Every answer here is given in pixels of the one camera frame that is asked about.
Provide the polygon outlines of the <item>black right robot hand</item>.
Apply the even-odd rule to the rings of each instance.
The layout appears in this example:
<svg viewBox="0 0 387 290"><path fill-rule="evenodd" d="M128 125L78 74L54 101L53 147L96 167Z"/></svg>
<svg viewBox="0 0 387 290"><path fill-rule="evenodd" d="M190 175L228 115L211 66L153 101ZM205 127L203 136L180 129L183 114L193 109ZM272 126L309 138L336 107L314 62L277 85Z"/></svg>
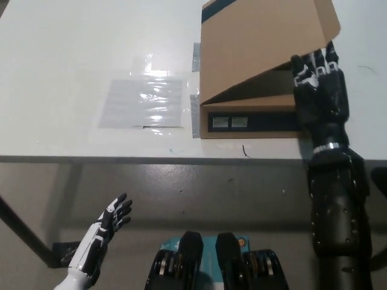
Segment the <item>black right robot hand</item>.
<svg viewBox="0 0 387 290"><path fill-rule="evenodd" d="M293 95L301 126L315 151L348 147L345 123L350 116L345 76L334 44L304 57L291 57Z"/></svg>

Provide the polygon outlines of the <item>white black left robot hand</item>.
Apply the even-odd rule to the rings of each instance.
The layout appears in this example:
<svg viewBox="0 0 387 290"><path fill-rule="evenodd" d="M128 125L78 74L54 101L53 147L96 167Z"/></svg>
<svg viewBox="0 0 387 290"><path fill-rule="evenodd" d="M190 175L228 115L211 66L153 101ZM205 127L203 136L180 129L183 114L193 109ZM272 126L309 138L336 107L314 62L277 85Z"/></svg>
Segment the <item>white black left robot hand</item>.
<svg viewBox="0 0 387 290"><path fill-rule="evenodd" d="M122 226L129 223L132 200L124 193L112 201L91 224L81 240L69 267L93 277L100 271L108 244Z"/></svg>

